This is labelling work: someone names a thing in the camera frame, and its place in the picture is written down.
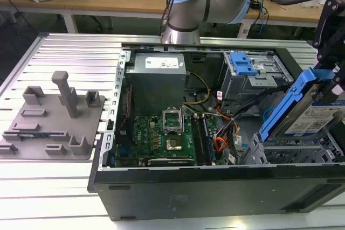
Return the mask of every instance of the gray power supply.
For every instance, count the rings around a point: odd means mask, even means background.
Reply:
[[[168,107],[180,108],[185,84],[183,54],[137,53],[127,69],[133,84],[136,115],[161,115]]]

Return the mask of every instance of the slotted aluminum surface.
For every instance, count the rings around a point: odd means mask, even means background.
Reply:
[[[159,43],[159,38],[54,33],[38,38],[0,87],[0,131],[22,106],[28,85],[57,94],[50,77],[55,70],[66,70],[78,94],[97,89],[108,98],[98,127],[103,132],[121,43]],[[315,57],[302,41],[204,38],[202,44],[286,47],[303,69]],[[345,229],[345,194],[309,214],[113,223],[97,194],[86,190],[92,158],[73,163],[0,161],[0,229]]]

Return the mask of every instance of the wooden table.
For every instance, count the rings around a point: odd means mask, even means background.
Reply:
[[[283,6],[270,0],[264,0],[264,7],[270,14],[267,24],[298,27],[317,27],[323,9],[323,6],[303,8],[301,4]],[[258,10],[250,9],[241,22],[238,38],[247,38],[249,28],[257,17]]]
[[[36,3],[31,0],[12,0],[22,12],[56,13],[63,16],[67,31],[77,33],[73,15],[94,15],[108,17],[161,18],[165,0],[52,0]],[[322,11],[317,8],[303,8],[300,4],[280,6],[265,0],[264,6],[270,13],[268,24],[316,27]],[[0,10],[15,11],[8,0],[0,0]],[[246,38],[250,25],[256,19],[258,10],[249,10],[238,34]]]

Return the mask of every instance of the motherboard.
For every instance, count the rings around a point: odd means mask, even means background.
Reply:
[[[118,146],[117,160],[136,160],[142,166],[225,165],[213,146],[217,132],[213,116],[181,116],[170,110],[160,116],[136,116],[131,145]]]

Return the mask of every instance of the green motherboard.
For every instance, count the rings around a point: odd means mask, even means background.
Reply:
[[[192,119],[192,116],[183,116],[183,132],[177,134],[164,133],[163,116],[137,116],[134,122],[134,143],[130,147],[130,156],[171,159],[190,158],[194,159],[195,165],[197,165]],[[217,132],[214,117],[206,117],[206,123],[213,143],[213,135]],[[179,124],[178,117],[166,117],[165,126],[176,127]],[[214,162],[217,165],[225,164],[223,157]]]

